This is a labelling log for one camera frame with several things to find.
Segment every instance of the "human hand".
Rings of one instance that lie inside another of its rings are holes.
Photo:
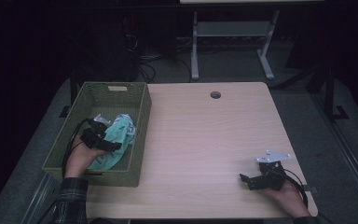
[[[298,189],[288,180],[283,182],[280,190],[261,189],[260,192],[274,200],[291,217],[310,217]]]
[[[90,149],[80,140],[79,135],[75,137],[72,149],[72,153],[66,163],[65,178],[81,177],[97,157],[107,153],[99,149]]]

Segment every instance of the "white object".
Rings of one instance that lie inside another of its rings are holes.
[[[94,121],[101,122],[106,125],[112,125],[112,121],[104,119],[101,114],[97,115],[97,117],[94,118]]]
[[[266,74],[266,78],[268,80],[274,79],[266,56],[279,13],[279,10],[275,10],[270,21],[198,21],[197,11],[195,11],[193,19],[193,49],[191,52],[192,79],[198,80],[200,78],[197,56],[198,36],[264,36],[266,42],[262,49],[257,50],[257,56]]]
[[[292,159],[290,154],[283,154],[281,152],[274,152],[266,150],[266,154],[261,157],[257,157],[258,162],[275,162],[275,161],[284,161]]]

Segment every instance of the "white shelf leg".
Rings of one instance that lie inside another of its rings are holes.
[[[198,80],[199,75],[199,60],[197,58],[197,11],[194,12],[193,21],[193,50],[191,52],[191,78]]]
[[[266,43],[264,44],[262,49],[257,50],[258,58],[263,66],[264,73],[266,74],[267,79],[274,79],[274,75],[272,73],[271,67],[269,66],[269,61],[267,60],[267,51],[269,50],[269,43],[271,42],[272,35],[274,34],[275,24],[279,17],[279,10],[274,12],[272,16],[271,23],[269,24],[267,35],[266,35]]]

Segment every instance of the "sleeve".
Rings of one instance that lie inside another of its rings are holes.
[[[89,182],[82,178],[65,178],[62,181],[51,223],[87,224],[86,199]]]
[[[320,224],[317,217],[297,217],[293,219],[295,224]]]

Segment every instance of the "plaid sleeve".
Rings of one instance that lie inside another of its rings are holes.
[[[52,223],[87,223],[88,186],[89,182],[81,178],[65,178],[62,181]]]

